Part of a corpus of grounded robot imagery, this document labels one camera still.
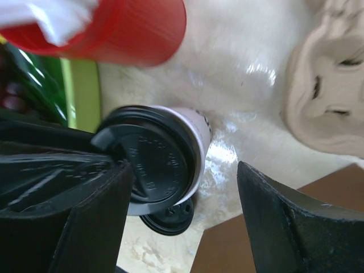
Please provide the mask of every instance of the red cup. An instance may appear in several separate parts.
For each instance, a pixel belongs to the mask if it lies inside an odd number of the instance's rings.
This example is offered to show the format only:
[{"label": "red cup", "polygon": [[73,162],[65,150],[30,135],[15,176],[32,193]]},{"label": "red cup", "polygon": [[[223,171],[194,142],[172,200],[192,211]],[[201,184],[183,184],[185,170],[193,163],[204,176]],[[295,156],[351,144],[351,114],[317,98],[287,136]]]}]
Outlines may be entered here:
[{"label": "red cup", "polygon": [[38,55],[149,67],[177,51],[185,29],[183,0],[100,0],[92,23],[63,47],[47,43],[37,24],[7,28],[0,34]]}]

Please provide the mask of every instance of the red plastic cup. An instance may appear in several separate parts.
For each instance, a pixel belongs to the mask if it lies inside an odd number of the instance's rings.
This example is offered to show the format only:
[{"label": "red plastic cup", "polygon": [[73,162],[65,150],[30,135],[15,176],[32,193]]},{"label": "red plastic cup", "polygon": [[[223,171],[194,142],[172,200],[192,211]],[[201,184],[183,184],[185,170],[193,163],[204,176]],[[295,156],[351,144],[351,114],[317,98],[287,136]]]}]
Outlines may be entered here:
[{"label": "red plastic cup", "polygon": [[149,67],[167,61],[178,50],[185,29],[183,0],[100,0],[92,23],[63,47],[47,43],[37,24],[7,28],[0,34],[38,55]]}]

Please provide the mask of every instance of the black cup lid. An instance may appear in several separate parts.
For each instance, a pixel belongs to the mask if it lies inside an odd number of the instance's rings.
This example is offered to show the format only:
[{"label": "black cup lid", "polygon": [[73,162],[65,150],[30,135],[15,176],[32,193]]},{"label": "black cup lid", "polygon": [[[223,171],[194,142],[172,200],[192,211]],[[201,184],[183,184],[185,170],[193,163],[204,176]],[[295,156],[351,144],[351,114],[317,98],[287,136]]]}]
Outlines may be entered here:
[{"label": "black cup lid", "polygon": [[188,191],[196,168],[192,139],[168,113],[128,106],[104,120],[92,144],[130,161],[135,183],[128,214],[140,216],[172,206]]},{"label": "black cup lid", "polygon": [[140,219],[153,231],[167,236],[184,233],[191,225],[195,208],[192,199],[180,205],[172,206],[166,210],[140,216]]}]

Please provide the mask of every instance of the polished floor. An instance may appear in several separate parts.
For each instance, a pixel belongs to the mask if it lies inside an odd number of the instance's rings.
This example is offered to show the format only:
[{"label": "polished floor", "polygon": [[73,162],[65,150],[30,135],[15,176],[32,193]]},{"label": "polished floor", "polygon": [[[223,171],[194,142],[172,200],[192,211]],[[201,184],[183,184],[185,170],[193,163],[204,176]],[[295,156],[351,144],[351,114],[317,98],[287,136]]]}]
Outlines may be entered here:
[{"label": "polished floor", "polygon": [[152,69],[100,64],[104,115],[127,104],[189,106],[213,126],[192,226],[164,237],[129,217],[118,265],[131,273],[189,272],[204,229],[242,212],[239,160],[293,188],[355,161],[303,146],[279,117],[288,56],[314,21],[304,0],[185,4],[187,34],[169,62]]}]

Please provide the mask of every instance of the white tissue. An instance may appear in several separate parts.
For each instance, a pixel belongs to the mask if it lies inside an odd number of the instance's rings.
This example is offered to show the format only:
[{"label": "white tissue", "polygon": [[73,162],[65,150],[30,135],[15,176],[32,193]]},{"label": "white tissue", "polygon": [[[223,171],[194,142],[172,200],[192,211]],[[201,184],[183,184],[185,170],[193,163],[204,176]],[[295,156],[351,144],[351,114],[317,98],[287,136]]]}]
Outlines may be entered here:
[{"label": "white tissue", "polygon": [[85,30],[98,3],[99,0],[0,1],[0,29],[37,23],[47,42],[64,46]]}]

